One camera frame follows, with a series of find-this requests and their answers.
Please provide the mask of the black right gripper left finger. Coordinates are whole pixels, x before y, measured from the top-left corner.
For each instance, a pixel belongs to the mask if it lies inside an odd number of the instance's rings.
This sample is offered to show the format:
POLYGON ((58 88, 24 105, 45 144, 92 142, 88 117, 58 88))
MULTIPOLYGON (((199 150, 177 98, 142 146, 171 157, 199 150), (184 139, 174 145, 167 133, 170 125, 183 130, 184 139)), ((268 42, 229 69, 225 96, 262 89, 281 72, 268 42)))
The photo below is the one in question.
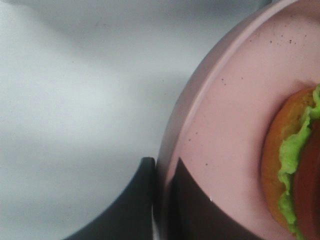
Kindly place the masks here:
POLYGON ((119 197, 67 240, 152 240, 155 159, 144 157, 119 197))

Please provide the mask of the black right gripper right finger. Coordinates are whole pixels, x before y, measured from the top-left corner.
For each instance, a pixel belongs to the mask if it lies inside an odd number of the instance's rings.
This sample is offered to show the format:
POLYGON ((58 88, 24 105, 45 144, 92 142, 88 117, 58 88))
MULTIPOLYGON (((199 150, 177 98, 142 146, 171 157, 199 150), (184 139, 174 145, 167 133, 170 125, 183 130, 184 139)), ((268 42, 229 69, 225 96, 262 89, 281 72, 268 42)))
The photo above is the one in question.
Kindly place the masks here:
POLYGON ((227 216, 201 190, 180 159, 170 191, 169 240, 251 240, 253 234, 227 216))

